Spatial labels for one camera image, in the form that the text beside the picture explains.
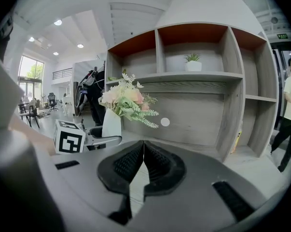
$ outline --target exit sign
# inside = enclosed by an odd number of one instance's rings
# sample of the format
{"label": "exit sign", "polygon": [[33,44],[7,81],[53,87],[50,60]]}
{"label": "exit sign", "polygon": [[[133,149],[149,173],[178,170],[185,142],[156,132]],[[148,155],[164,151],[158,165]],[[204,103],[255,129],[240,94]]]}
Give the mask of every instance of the exit sign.
{"label": "exit sign", "polygon": [[280,39],[280,40],[285,40],[288,38],[288,35],[286,33],[281,33],[281,34],[278,34],[277,37]]}

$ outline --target railing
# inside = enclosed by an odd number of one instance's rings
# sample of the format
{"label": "railing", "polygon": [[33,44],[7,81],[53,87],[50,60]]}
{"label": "railing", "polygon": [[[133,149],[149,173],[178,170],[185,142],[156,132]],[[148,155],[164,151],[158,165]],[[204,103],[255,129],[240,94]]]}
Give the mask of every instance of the railing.
{"label": "railing", "polygon": [[67,76],[72,76],[72,68],[53,72],[53,80]]}

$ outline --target artificial flower bouquet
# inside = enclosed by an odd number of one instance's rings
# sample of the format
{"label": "artificial flower bouquet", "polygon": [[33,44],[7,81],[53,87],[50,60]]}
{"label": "artificial flower bouquet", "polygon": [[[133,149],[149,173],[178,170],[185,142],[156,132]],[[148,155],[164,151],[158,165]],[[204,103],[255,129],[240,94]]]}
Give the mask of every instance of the artificial flower bouquet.
{"label": "artificial flower bouquet", "polygon": [[143,86],[139,82],[136,86],[133,85],[134,80],[135,75],[129,77],[123,73],[123,79],[119,80],[119,84],[104,92],[98,102],[118,116],[125,116],[130,121],[137,120],[151,128],[158,128],[157,124],[145,118],[145,116],[159,115],[158,112],[150,109],[150,104],[154,104],[157,99],[141,94],[139,88]]}

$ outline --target black pants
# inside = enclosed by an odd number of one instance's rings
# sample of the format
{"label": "black pants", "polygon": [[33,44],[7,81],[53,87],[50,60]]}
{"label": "black pants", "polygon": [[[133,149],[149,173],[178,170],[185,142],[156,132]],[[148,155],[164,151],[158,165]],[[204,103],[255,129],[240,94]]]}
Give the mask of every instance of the black pants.
{"label": "black pants", "polygon": [[105,117],[106,109],[104,106],[99,105],[98,98],[101,97],[101,89],[93,85],[87,91],[87,99],[91,107],[92,118],[96,125],[102,125]]}
{"label": "black pants", "polygon": [[287,146],[284,158],[281,160],[279,170],[282,172],[285,170],[290,158],[291,158],[291,120],[283,118],[279,133],[276,135],[272,144],[272,151],[276,150],[279,145],[290,136],[289,143]]}

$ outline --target yellow object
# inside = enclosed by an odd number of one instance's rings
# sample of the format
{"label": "yellow object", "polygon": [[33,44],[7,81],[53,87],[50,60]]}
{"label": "yellow object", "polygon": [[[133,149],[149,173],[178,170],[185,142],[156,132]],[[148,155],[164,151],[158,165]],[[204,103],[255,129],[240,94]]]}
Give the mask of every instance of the yellow object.
{"label": "yellow object", "polygon": [[233,147],[233,149],[231,151],[231,154],[234,153],[235,150],[236,150],[236,146],[237,146],[238,140],[240,139],[240,135],[242,134],[242,128],[243,128],[243,121],[241,122],[241,127],[240,127],[240,130],[239,130],[237,138],[236,138],[236,144],[234,145],[234,147]]}

